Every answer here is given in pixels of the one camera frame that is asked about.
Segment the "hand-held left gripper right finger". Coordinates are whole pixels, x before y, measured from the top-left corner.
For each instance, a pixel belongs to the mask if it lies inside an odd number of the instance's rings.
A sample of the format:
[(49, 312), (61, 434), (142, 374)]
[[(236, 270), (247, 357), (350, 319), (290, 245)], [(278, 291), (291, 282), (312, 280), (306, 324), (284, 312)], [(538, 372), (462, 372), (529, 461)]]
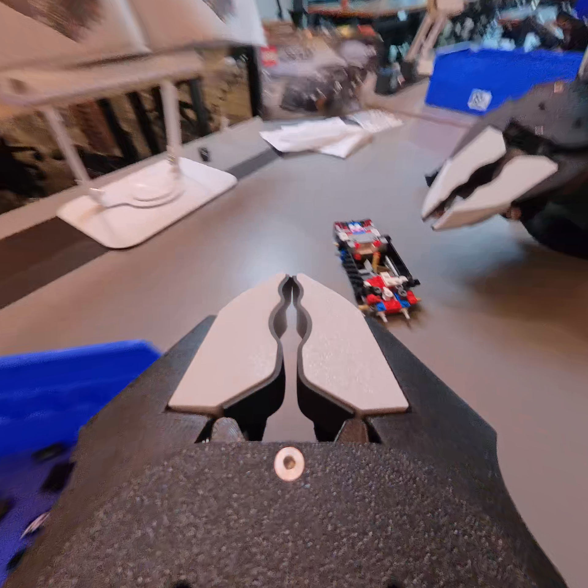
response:
[(297, 400), (318, 440), (334, 440), (347, 420), (410, 410), (364, 314), (312, 279), (295, 276), (300, 343)]

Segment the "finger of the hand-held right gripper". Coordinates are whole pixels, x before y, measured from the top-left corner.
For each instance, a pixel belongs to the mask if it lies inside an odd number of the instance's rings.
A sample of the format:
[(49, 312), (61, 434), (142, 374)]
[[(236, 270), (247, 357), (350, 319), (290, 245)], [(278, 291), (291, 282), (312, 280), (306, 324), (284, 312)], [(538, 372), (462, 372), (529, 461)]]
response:
[(440, 167), (423, 201), (422, 220), (431, 219), (436, 212), (441, 213), (439, 220), (447, 217), (457, 207), (451, 199), (453, 192), (483, 166), (496, 163), (505, 154), (503, 132), (492, 126), (485, 127)]
[(501, 215), (517, 198), (554, 175), (557, 170), (558, 164), (548, 157), (516, 156), (490, 182), (476, 188), (467, 199), (453, 203), (432, 224), (432, 230), (454, 230)]

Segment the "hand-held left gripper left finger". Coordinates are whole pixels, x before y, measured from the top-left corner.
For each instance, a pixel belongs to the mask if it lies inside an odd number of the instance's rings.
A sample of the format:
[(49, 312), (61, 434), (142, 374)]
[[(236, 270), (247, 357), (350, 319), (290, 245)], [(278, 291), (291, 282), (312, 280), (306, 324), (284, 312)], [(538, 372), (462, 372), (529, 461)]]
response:
[(291, 279), (279, 273), (226, 304), (168, 401), (168, 410), (233, 419), (248, 440), (261, 440), (282, 406)]

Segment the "partly built lego car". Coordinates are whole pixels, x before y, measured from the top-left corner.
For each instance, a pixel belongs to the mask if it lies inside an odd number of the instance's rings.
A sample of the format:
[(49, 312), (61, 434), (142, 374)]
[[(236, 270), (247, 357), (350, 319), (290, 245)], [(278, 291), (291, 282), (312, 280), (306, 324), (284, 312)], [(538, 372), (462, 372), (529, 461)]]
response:
[(390, 236), (371, 219), (334, 222), (333, 236), (358, 309), (383, 323), (393, 316), (410, 320), (412, 309), (421, 302), (413, 291), (420, 281), (408, 270)]

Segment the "blue plastic bin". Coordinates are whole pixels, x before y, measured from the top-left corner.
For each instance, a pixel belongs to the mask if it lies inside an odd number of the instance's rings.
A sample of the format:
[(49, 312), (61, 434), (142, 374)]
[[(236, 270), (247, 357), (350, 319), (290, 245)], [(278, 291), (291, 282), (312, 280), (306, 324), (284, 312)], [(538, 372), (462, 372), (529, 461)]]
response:
[(161, 356), (140, 340), (2, 356), (1, 457), (74, 450), (82, 427)]

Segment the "small lego bricks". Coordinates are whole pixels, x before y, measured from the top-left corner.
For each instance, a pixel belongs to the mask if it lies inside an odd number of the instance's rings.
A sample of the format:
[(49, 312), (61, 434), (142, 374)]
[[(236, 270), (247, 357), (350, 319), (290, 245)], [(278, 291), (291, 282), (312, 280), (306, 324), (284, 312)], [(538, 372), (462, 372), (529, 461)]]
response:
[(1, 583), (43, 531), (74, 469), (73, 446), (55, 443), (1, 457)]

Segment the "lego set box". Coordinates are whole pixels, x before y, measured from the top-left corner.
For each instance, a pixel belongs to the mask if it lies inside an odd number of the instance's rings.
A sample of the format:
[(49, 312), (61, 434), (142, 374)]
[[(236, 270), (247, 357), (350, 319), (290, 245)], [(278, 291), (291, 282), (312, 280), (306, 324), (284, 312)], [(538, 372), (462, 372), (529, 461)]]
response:
[(360, 109), (360, 94), (378, 65), (378, 47), (362, 40), (301, 43), (269, 49), (261, 62), (265, 120), (344, 116)]

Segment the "blue bin with white label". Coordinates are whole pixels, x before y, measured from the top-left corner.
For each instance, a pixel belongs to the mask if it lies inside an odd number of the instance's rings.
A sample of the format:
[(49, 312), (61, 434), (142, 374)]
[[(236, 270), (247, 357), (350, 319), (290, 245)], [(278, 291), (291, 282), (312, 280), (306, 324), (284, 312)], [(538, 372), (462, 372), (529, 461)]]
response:
[(462, 49), (437, 54), (425, 104), (473, 116), (520, 99), (534, 86), (572, 81), (583, 52)]

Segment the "poster on wooden easel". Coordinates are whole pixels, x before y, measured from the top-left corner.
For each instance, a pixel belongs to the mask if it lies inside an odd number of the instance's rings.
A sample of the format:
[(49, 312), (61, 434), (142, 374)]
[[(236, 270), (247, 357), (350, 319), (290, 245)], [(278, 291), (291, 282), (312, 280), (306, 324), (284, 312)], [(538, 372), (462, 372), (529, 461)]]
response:
[(414, 84), (430, 76), (437, 40), (450, 19), (463, 12), (465, 4), (465, 1), (427, 2), (425, 16), (400, 64), (404, 85)]

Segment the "white paper bags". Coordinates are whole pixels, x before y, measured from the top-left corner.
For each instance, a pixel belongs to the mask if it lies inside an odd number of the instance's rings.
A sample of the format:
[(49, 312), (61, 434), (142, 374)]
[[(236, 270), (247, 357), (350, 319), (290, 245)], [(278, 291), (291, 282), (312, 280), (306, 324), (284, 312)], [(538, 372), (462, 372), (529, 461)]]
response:
[(316, 152), (346, 159), (371, 143), (375, 135), (402, 125), (401, 118), (394, 114), (369, 109), (344, 117), (283, 125), (259, 134), (280, 153)]

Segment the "white book stand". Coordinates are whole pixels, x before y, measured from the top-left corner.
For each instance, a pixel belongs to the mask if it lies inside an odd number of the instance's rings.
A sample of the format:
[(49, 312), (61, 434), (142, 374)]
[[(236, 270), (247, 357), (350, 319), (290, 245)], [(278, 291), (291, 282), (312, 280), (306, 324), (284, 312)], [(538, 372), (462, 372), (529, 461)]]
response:
[[(129, 249), (237, 184), (234, 175), (183, 156), (175, 82), (198, 77), (203, 65), (190, 48), (84, 67), (1, 71), (1, 103), (43, 114), (79, 185), (57, 218), (108, 249)], [(117, 179), (91, 180), (57, 108), (154, 85), (162, 96), (166, 152)]]

